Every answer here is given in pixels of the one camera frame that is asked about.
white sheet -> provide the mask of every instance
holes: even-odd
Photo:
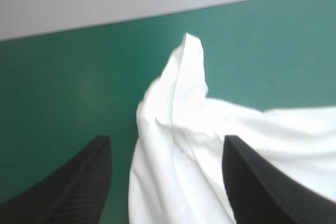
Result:
[[[131,224],[235,223],[221,168],[227,134],[336,202],[336,106],[260,112],[206,93],[201,42],[185,34],[138,106]]]

green surface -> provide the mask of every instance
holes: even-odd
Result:
[[[212,97],[262,110],[336,104],[335,0],[255,0],[0,42],[0,201],[108,134],[100,223],[128,223],[135,110],[185,31],[202,40]]]

black ribbed surface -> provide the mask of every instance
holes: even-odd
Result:
[[[98,223],[111,173],[110,139],[98,136],[42,182],[1,204],[0,223]]]
[[[232,142],[225,140],[223,178],[238,224],[295,224],[275,203]]]
[[[226,136],[223,179],[238,224],[335,224],[336,204],[289,178],[238,136]]]

white cloth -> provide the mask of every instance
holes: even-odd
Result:
[[[261,112],[206,93],[201,42],[186,34],[138,106],[131,224],[235,223],[221,168],[228,134],[336,201],[336,107]]]

ribbed texture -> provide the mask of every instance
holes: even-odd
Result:
[[[0,205],[0,224],[98,223],[111,184],[111,144],[97,136],[44,180]]]
[[[47,224],[98,223],[111,184],[110,153],[110,145],[105,145],[92,158]]]
[[[282,173],[238,136],[226,136],[223,179],[238,224],[335,224],[336,204]]]
[[[276,204],[230,141],[223,155],[225,189],[238,224],[295,224]]]

